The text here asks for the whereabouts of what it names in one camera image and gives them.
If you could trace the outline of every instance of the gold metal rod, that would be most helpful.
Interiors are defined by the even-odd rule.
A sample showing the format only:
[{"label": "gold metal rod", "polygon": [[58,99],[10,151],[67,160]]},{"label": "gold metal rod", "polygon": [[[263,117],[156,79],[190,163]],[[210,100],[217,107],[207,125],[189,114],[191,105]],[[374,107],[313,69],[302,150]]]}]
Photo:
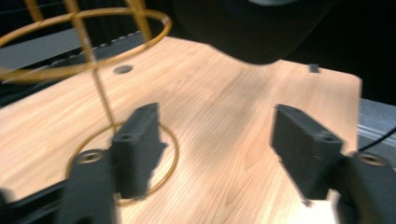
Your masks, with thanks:
[{"label": "gold metal rod", "polygon": [[104,88],[104,86],[103,86],[103,84],[102,84],[102,82],[100,80],[97,67],[93,68],[92,77],[93,77],[93,80],[95,82],[96,89],[99,91],[99,96],[100,96],[100,99],[102,101],[103,108],[105,109],[105,112],[106,112],[106,115],[107,115],[107,119],[108,119],[108,121],[110,123],[110,126],[111,126],[111,129],[113,131],[113,134],[116,134],[117,133],[116,121],[114,120],[114,116],[113,116],[113,114],[111,112],[110,104],[108,103],[108,99],[107,99],[107,96],[106,96],[106,93],[105,93],[105,88]]},{"label": "gold metal rod", "polygon": [[151,30],[149,29],[149,23],[147,18],[144,16],[144,10],[146,7],[139,0],[125,0],[125,4],[129,8],[133,8],[136,10],[136,13],[133,13],[134,22],[136,23],[137,29],[142,32],[143,39],[145,43],[148,43],[152,39]]},{"label": "gold metal rod", "polygon": [[92,77],[95,82],[95,87],[98,90],[100,99],[102,101],[102,105],[105,109],[107,119],[110,122],[110,126],[113,129],[113,133],[117,133],[117,126],[116,122],[114,121],[113,114],[111,113],[110,105],[106,97],[105,93],[105,88],[103,87],[103,84],[99,78],[98,75],[98,68],[96,66],[96,58],[95,55],[92,52],[92,44],[90,37],[88,36],[87,29],[85,28],[84,22],[82,21],[82,18],[76,17],[76,15],[79,13],[79,8],[76,0],[64,0],[64,5],[66,6],[66,9],[69,13],[72,13],[74,16],[72,17],[72,24],[75,27],[77,33],[78,33],[78,38],[81,42],[81,47],[84,52],[85,59],[87,63],[90,63],[93,65],[93,70],[92,70]]},{"label": "gold metal rod", "polygon": [[29,9],[30,16],[33,21],[43,21],[44,17],[41,11],[38,9],[36,0],[24,0],[27,8]]}]

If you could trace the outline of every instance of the gold wire loop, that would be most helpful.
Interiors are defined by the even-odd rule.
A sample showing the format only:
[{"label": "gold wire loop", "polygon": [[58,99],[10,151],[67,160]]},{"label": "gold wire loop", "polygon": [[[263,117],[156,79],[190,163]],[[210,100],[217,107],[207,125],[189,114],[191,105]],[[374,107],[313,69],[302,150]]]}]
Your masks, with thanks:
[{"label": "gold wire loop", "polygon": [[[124,124],[124,121],[123,121],[123,122],[119,122],[119,123],[117,123],[116,125],[117,125],[117,127],[120,127],[120,126],[123,125],[123,124]],[[155,184],[153,187],[151,187],[151,188],[147,191],[147,193],[146,193],[146,196],[147,196],[147,197],[148,197],[149,195],[152,195],[152,194],[155,193],[156,191],[158,191],[158,190],[169,180],[169,178],[172,176],[172,174],[173,174],[174,171],[176,170],[176,168],[177,168],[177,163],[178,163],[178,157],[179,157],[179,151],[180,151],[180,149],[179,149],[177,137],[176,137],[176,135],[175,135],[168,127],[166,127],[165,125],[163,125],[163,124],[160,123],[160,127],[161,127],[161,129],[162,129],[164,132],[166,132],[166,133],[169,135],[169,137],[171,138],[171,141],[172,141],[172,143],[173,143],[173,145],[174,145],[174,148],[175,148],[175,157],[174,157],[174,159],[173,159],[173,161],[172,161],[172,165],[171,165],[171,167],[169,168],[169,170],[168,170],[168,172],[166,173],[166,175],[165,175],[157,184]],[[95,138],[96,136],[98,136],[98,135],[101,134],[101,133],[104,133],[105,131],[107,131],[107,130],[109,130],[109,129],[111,129],[111,126],[107,126],[107,127],[105,127],[105,128],[102,128],[102,129],[99,130],[98,132],[91,134],[89,137],[87,137],[87,138],[76,148],[76,150],[73,152],[72,156],[70,157],[69,162],[67,163],[65,178],[68,178],[68,177],[70,176],[70,172],[71,172],[71,168],[72,168],[73,162],[74,162],[75,158],[78,156],[78,154],[82,151],[82,149],[83,149],[85,146],[87,146],[88,143],[90,143],[91,140],[92,140],[93,138]],[[132,199],[121,199],[121,200],[118,200],[118,201],[117,201],[117,205],[119,205],[119,206],[125,206],[125,205],[132,204],[133,202],[135,202],[135,200],[132,200]]]},{"label": "gold wire loop", "polygon": [[[65,2],[67,4],[72,4],[69,3],[72,2],[70,0],[65,0]],[[133,15],[135,21],[138,22],[137,26],[139,27],[139,29],[141,29],[142,35],[144,36],[145,39],[144,44],[134,49],[130,49],[126,52],[123,52],[122,54],[117,55],[115,57],[103,59],[96,63],[87,62],[84,64],[70,65],[60,68],[48,68],[42,70],[34,70],[34,69],[14,70],[12,68],[5,68],[0,65],[0,80],[8,80],[17,83],[34,83],[48,79],[71,77],[85,70],[93,69],[95,66],[102,66],[104,64],[115,63],[124,60],[126,58],[135,56],[136,54],[146,49],[149,49],[150,47],[160,42],[169,33],[172,27],[172,22],[166,14],[155,10],[145,9],[144,4],[142,4],[141,1],[138,0],[136,1],[127,0],[127,2],[128,2],[127,6],[129,7],[108,7],[108,8],[99,8],[99,9],[91,9],[84,11],[74,11],[77,10],[76,7],[70,8],[68,14],[63,14],[61,16],[52,17],[49,19],[45,19],[43,21],[34,22],[32,24],[23,26],[18,30],[15,30],[7,35],[0,37],[0,47],[4,46],[6,43],[20,36],[32,33],[33,31],[36,31],[38,29],[49,27],[51,25],[72,21],[74,18],[82,20],[89,17],[99,17],[99,16],[109,16],[109,15]],[[147,19],[154,19],[156,21],[161,21],[163,23],[163,30],[157,36],[152,38],[150,37],[149,24],[147,23]],[[78,32],[81,32],[80,30],[81,27],[75,27],[75,28],[77,29]],[[85,39],[84,40],[81,39],[82,35],[80,35],[79,37],[81,43],[84,43]],[[88,51],[84,49],[84,46],[85,45],[82,44],[83,51],[84,53],[87,53]]]}]

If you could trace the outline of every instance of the wood grain surface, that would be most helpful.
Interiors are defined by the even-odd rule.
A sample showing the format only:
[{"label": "wood grain surface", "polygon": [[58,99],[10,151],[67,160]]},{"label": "wood grain surface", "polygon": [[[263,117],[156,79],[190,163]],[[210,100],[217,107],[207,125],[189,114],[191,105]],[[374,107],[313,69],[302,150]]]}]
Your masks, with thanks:
[{"label": "wood grain surface", "polygon": [[[134,70],[115,75],[118,65]],[[100,69],[116,120],[160,103],[180,159],[162,189],[120,209],[122,223],[334,223],[328,202],[301,203],[269,147],[276,104],[302,109],[355,150],[361,81],[303,64],[238,62],[204,44],[166,37],[154,48]],[[107,125],[90,72],[0,110],[0,187],[17,200],[64,179],[72,152]],[[163,141],[169,137],[162,134]],[[108,148],[111,133],[89,143]],[[171,165],[166,149],[152,183]]]}]

